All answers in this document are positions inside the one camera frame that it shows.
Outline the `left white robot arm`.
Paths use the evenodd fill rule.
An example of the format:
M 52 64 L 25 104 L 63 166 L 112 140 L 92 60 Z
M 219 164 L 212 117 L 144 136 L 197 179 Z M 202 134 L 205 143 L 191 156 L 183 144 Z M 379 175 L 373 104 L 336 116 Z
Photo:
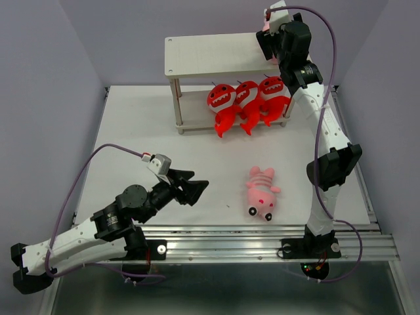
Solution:
M 54 279 L 101 261 L 164 261 L 167 241 L 146 239 L 141 224 L 171 201 L 193 206 L 209 183 L 193 180 L 194 172 L 170 169 L 151 190 L 128 186 L 105 208 L 77 226 L 34 245 L 10 249 L 18 270 L 13 286 L 24 295 L 48 288 Z

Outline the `red shark plush toy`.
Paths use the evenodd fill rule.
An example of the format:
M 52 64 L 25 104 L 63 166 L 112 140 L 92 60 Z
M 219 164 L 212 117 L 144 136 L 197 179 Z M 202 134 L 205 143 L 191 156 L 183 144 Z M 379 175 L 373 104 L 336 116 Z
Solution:
M 259 85 L 254 81 L 244 81 L 236 88 L 236 104 L 241 109 L 240 127 L 249 135 L 261 119 L 261 108 L 264 100 L 260 96 Z

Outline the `red shark plush white belly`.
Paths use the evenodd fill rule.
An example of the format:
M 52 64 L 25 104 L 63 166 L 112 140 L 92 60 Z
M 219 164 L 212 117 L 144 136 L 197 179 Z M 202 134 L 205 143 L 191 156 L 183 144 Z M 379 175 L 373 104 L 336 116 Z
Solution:
M 261 120 L 266 126 L 281 118 L 291 99 L 285 95 L 285 85 L 280 76 L 266 77 L 259 83 L 259 96 L 264 104 L 261 107 Z

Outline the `red plush purple horn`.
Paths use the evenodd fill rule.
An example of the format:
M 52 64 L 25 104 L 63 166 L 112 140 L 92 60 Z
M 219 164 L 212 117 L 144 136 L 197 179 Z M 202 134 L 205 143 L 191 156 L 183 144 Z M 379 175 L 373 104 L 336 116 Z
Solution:
M 236 90 L 224 83 L 215 85 L 207 95 L 207 106 L 215 113 L 215 131 L 219 138 L 229 131 L 240 112 L 236 103 Z

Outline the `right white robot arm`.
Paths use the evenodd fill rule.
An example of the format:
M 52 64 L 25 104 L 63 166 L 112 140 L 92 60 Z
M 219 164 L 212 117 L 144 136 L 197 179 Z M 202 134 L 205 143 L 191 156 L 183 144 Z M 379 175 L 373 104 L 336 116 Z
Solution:
M 327 99 L 331 87 L 309 59 L 312 39 L 299 13 L 293 17 L 281 8 L 266 9 L 265 30 L 257 41 L 267 60 L 276 58 L 291 99 L 299 105 L 315 137 L 314 159 L 306 166 L 313 187 L 312 205 L 302 238 L 281 240 L 278 256 L 283 259 L 339 258 L 335 237 L 335 208 L 341 186 L 362 155 L 342 131 Z

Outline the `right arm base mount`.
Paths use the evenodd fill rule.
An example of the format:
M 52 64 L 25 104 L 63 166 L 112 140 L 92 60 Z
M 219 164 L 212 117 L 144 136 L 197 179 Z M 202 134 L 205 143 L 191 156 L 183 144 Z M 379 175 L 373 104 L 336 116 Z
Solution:
M 335 231 L 315 236 L 307 226 L 302 238 L 284 238 L 277 256 L 285 260 L 302 260 L 301 270 L 310 279 L 325 280 L 329 274 L 328 259 L 341 258 Z

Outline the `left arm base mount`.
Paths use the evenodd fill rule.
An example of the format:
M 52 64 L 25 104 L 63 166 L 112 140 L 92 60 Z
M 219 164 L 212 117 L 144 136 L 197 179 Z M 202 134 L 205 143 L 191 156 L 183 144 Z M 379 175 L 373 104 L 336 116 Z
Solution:
M 126 283 L 136 285 L 153 285 L 163 282 L 165 276 L 152 273 L 152 259 L 162 261 L 165 253 L 158 251 L 159 246 L 166 246 L 165 240 L 147 240 L 140 227 L 124 236 L 126 254 L 120 258 L 123 261 L 121 271 Z

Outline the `pink striped plush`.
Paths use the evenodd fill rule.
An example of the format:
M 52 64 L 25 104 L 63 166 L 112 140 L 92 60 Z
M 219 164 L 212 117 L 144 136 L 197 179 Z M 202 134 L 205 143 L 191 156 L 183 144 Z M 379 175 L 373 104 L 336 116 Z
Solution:
M 266 19 L 264 19 L 264 26 L 262 27 L 262 31 L 267 31 L 267 30 L 269 30 L 270 29 L 270 26 L 269 26 L 269 21 L 267 21 Z M 272 55 L 272 58 L 269 60 L 269 62 L 271 63 L 271 64 L 277 64 L 277 59 L 276 59 L 276 57 L 274 56 L 274 55 Z
M 277 194 L 281 192 L 278 186 L 273 185 L 275 170 L 267 168 L 262 170 L 254 166 L 249 171 L 247 187 L 247 212 L 252 216 L 260 216 L 266 222 L 273 219 L 273 212 L 277 204 Z

